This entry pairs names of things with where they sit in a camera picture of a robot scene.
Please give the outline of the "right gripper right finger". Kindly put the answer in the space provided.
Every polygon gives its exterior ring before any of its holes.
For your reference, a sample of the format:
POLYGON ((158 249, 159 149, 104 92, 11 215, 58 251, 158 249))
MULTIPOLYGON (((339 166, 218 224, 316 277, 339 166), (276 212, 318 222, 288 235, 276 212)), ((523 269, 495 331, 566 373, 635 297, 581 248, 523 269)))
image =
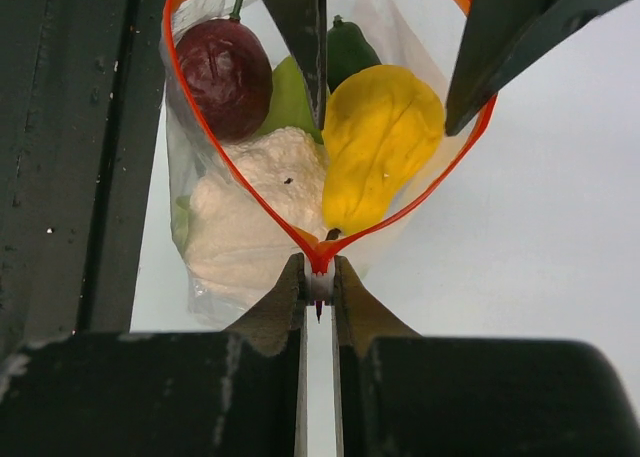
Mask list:
POLYGON ((635 456, 613 366, 575 340, 425 337, 335 260, 341 456, 635 456))

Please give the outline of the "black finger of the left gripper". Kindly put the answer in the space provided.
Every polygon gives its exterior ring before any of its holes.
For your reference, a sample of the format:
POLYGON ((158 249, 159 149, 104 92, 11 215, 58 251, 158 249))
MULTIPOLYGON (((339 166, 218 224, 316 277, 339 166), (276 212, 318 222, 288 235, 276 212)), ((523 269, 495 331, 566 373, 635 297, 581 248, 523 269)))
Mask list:
POLYGON ((262 0, 304 79, 317 128, 324 127, 327 90, 327 0, 262 0))

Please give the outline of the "clear zip top bag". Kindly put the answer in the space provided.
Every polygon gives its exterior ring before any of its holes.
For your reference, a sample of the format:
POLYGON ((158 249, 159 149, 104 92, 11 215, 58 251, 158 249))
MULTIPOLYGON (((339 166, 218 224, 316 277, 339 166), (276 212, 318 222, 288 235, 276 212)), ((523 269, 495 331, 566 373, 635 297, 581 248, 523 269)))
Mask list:
MULTIPOLYGON (((321 218, 327 156, 313 130, 304 85, 261 0, 245 0, 243 22, 273 69, 270 115, 239 144, 216 144, 184 91, 175 47, 192 27, 224 18, 235 0, 166 0, 160 53, 166 70, 166 138, 173 241, 189 275, 189 312, 222 328, 275 284, 289 256, 346 257, 359 275, 399 237, 416 209, 488 126, 486 104, 395 195, 379 225, 336 244, 321 218)), ((411 70, 447 93, 471 0, 328 0, 330 16, 356 23, 386 64, 411 70)))

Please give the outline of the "yellow pepper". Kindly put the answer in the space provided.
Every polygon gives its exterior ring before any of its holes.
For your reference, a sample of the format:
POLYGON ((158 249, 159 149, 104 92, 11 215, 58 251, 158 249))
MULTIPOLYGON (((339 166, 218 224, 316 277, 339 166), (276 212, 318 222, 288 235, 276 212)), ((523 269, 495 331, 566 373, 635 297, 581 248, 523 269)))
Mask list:
POLYGON ((344 80, 330 95, 322 131, 326 227, 350 236, 380 223, 435 154, 444 120, 435 91, 404 67, 376 65, 344 80))

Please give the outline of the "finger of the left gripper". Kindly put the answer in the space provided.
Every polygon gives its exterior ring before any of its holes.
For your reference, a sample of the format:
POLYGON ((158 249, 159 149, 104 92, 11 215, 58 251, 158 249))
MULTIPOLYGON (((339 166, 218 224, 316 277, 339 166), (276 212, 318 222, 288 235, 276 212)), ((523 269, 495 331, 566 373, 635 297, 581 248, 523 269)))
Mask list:
POLYGON ((591 20, 629 0, 472 0, 446 99, 458 134, 488 101, 591 20))

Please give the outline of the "dark red plum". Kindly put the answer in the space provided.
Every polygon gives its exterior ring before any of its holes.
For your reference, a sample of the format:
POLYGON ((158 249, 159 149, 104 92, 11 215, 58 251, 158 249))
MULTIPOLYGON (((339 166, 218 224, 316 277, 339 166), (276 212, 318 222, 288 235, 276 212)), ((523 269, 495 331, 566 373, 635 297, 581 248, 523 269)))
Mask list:
POLYGON ((244 0, 227 18, 189 29, 176 46, 181 72, 208 128, 223 143, 239 143, 265 121, 273 92, 268 56, 241 23, 244 0))

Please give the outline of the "white cauliflower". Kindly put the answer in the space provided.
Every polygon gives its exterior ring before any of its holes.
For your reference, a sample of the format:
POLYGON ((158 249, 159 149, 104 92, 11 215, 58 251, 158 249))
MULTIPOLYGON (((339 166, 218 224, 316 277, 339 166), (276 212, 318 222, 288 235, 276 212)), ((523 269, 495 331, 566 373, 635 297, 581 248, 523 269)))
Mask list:
MULTIPOLYGON (((326 153, 306 132, 277 129, 226 152, 245 179, 289 224, 318 239, 326 153)), ((209 170, 176 201, 174 240, 197 287, 241 307, 271 289, 298 248, 234 179, 209 170)))

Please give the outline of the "green avocado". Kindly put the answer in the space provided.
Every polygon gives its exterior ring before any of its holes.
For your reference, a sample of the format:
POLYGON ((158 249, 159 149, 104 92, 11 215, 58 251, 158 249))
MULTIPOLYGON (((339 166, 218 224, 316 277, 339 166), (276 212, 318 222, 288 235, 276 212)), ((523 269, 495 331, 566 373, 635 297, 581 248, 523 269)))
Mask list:
POLYGON ((380 64, 378 54, 361 28, 336 15, 327 33, 327 85, 330 92, 350 76, 380 64))

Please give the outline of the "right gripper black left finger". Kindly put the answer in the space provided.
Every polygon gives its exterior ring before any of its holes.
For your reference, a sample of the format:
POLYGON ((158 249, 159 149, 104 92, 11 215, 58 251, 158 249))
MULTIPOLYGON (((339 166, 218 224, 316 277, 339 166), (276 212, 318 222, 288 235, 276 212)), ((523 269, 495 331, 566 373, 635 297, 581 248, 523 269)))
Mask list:
POLYGON ((303 259, 217 332, 90 333, 1 366, 5 456, 302 456, 303 259))

